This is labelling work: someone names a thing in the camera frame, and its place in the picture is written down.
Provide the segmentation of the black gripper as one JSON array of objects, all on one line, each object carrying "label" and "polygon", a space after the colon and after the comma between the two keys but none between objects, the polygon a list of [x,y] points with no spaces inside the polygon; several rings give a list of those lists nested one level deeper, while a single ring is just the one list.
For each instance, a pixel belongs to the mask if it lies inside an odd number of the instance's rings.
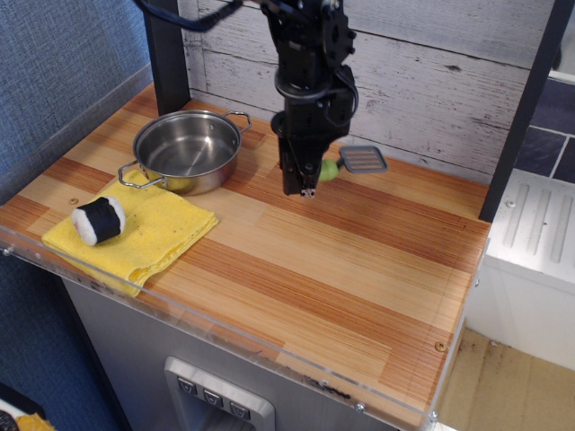
[{"label": "black gripper", "polygon": [[318,86],[305,89],[276,73],[275,85],[284,97],[284,110],[272,120],[279,138],[283,193],[314,198],[323,154],[349,133],[358,108],[354,75],[349,66],[338,66]]}]

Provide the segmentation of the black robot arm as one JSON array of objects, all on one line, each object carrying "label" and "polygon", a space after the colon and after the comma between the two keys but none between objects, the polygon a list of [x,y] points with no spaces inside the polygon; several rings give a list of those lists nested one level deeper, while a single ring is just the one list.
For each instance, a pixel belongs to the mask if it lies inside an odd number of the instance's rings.
[{"label": "black robot arm", "polygon": [[349,133],[358,90],[346,58],[356,33],[341,1],[262,1],[278,54],[275,86],[284,99],[271,128],[287,195],[311,198],[323,156]]}]

